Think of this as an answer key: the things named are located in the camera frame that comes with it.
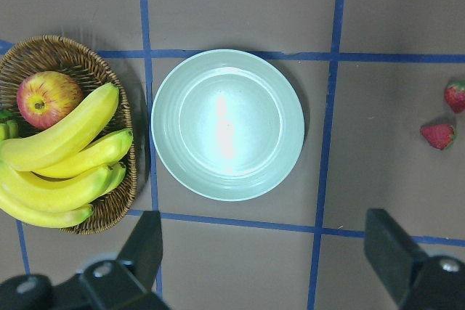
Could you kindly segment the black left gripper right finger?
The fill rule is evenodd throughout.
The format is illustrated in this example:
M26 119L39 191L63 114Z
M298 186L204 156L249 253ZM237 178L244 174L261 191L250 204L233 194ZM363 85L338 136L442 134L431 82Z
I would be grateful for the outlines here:
M398 309L464 308L464 262L428 254L384 209L366 212L364 253Z

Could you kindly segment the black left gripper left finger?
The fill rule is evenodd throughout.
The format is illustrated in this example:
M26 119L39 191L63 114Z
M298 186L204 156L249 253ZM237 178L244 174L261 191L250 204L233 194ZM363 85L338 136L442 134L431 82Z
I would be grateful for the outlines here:
M145 211L115 258L53 285L42 274L1 283L2 309L168 309L152 291L163 258L161 217Z

